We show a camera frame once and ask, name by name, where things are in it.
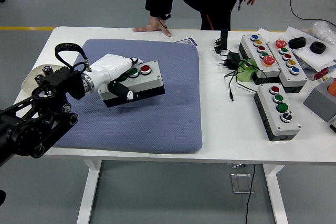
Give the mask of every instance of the green cup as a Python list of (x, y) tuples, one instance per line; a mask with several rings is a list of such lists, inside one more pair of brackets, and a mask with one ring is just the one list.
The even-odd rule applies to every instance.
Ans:
[(256, 63), (254, 60), (243, 60), (239, 63), (237, 80), (241, 82), (249, 82), (252, 79), (253, 74), (255, 73)]

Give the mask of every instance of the yellow floor line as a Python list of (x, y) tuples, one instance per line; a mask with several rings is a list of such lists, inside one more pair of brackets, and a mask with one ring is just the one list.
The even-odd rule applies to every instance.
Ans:
[(52, 31), (54, 27), (33, 27), (33, 26), (0, 26), (0, 30), (30, 30), (30, 31)]

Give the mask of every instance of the black ring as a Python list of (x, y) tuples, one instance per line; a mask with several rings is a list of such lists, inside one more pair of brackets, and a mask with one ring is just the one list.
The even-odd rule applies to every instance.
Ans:
[(288, 41), (288, 46), (291, 49), (298, 49), (302, 48), (306, 45), (306, 38), (300, 37), (300, 38), (294, 38)]
[(325, 44), (323, 44), (321, 42), (318, 42), (318, 41), (315, 41), (310, 45), (309, 48), (315, 54), (320, 55), (321, 53), (323, 53), (326, 50), (327, 47), (325, 46)]

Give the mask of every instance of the plastic bag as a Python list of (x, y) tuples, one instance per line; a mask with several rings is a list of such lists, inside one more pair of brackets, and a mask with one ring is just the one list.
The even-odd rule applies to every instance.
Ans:
[(332, 31), (325, 21), (315, 22), (312, 26), (312, 36), (336, 46), (336, 33)]

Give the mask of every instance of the power adapter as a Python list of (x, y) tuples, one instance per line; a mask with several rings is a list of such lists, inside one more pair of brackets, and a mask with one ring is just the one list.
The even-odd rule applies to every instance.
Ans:
[(229, 52), (223, 65), (230, 70), (237, 70), (240, 62), (240, 55), (237, 52)]

